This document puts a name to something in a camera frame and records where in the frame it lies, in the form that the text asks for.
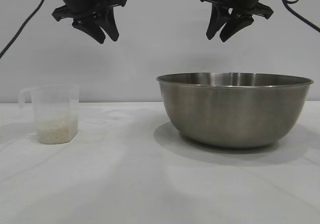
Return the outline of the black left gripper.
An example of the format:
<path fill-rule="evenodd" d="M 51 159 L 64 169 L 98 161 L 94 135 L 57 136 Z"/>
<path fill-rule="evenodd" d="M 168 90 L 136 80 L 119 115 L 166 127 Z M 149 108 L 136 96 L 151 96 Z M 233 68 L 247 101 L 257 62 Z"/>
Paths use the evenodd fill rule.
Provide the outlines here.
<path fill-rule="evenodd" d="M 65 5 L 56 8 L 52 16 L 56 21 L 73 18 L 72 26 L 103 44 L 105 34 L 116 42 L 119 32 L 114 17 L 114 7 L 124 7 L 127 0 L 62 0 Z"/>

